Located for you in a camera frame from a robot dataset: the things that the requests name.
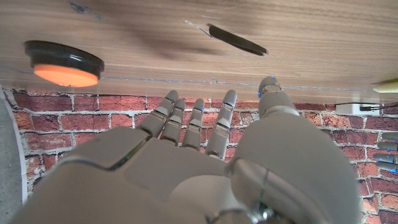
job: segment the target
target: robotic hand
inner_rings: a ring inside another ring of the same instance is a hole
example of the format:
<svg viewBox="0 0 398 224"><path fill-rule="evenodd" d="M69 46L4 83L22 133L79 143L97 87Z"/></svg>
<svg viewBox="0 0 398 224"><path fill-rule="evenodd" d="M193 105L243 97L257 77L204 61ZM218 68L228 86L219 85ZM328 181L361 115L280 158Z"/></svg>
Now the robotic hand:
<svg viewBox="0 0 398 224"><path fill-rule="evenodd" d="M384 149L387 151L397 151L397 142L398 141L398 133L382 133L381 134L382 139L385 140L390 140L390 141L385 141L385 142L379 142L377 146L380 149ZM392 155L392 154L382 154L382 153L377 153L373 155L373 158L377 160L376 165L380 169L388 170L393 173L397 172L398 168L398 156L397 155Z"/></svg>
<svg viewBox="0 0 398 224"><path fill-rule="evenodd" d="M171 91L137 128L70 152L11 223L356 224L358 191L343 153L299 116L274 77L259 97L260 120L231 162L223 159L236 92L227 92L202 154L204 102L195 102L177 147L185 103Z"/></svg>

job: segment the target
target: wooden table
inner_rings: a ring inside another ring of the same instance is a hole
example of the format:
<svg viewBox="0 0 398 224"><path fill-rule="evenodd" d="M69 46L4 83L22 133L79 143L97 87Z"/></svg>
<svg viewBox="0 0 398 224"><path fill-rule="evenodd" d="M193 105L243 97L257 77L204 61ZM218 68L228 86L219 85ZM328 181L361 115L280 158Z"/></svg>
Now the wooden table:
<svg viewBox="0 0 398 224"><path fill-rule="evenodd" d="M67 0L0 2L0 83L45 91L255 100L274 75L293 101L393 102L377 83L398 78L398 1ZM209 24L269 51L260 57L208 37ZM69 45L105 62L99 84L57 86L31 73L27 40Z"/></svg>

